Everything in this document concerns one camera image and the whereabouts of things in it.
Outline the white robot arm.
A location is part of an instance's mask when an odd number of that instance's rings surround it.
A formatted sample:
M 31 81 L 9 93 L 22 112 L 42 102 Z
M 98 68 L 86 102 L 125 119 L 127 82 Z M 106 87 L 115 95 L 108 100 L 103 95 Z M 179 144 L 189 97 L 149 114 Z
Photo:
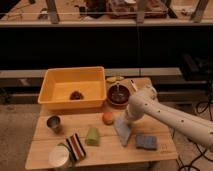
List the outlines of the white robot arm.
M 124 122 L 130 124 L 141 119 L 144 114 L 213 152 L 213 122 L 159 103 L 157 91 L 151 85 L 144 86 L 129 97 Z

